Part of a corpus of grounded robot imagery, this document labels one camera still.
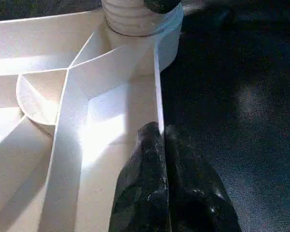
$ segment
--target white plastic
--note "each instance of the white plastic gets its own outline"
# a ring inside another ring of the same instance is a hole
[[[108,230],[137,130],[163,131],[159,74],[179,9],[142,38],[115,33],[101,10],[0,23],[0,232]]]

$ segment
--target dark object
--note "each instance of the dark object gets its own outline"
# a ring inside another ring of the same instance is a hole
[[[151,122],[119,174],[109,232],[169,232],[168,191],[164,142]]]
[[[144,0],[144,5],[153,12],[166,14],[173,10],[181,0]]]
[[[184,130],[165,135],[173,232],[240,232],[237,215],[212,166]]]

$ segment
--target plastic compartment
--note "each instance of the plastic compartment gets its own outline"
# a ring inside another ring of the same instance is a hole
[[[181,20],[144,38],[116,34],[100,10],[0,24],[12,35],[13,25],[26,28],[18,39],[28,47],[13,48],[11,59],[22,54],[35,62],[27,36],[41,35],[36,28],[45,33],[41,44],[52,38],[51,49],[37,45],[37,53],[58,55],[57,63],[47,55],[38,66],[13,69],[13,100],[24,116],[0,143],[0,174],[8,168],[14,175],[0,176],[9,192],[0,203],[0,232],[107,231],[117,176],[137,130],[158,121],[163,131],[159,74],[175,58]]]
[[[21,74],[16,98],[24,114],[54,134],[58,106],[67,70]]]

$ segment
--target dark fabric surface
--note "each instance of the dark fabric surface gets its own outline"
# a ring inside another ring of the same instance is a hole
[[[161,74],[165,123],[189,129],[244,232],[290,232],[290,22],[253,28],[240,17],[213,8],[185,18]]]

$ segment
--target white plastic base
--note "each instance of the white plastic base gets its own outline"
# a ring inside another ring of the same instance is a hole
[[[137,130],[163,131],[181,21],[144,38],[101,10],[0,22],[0,232],[108,230]]]

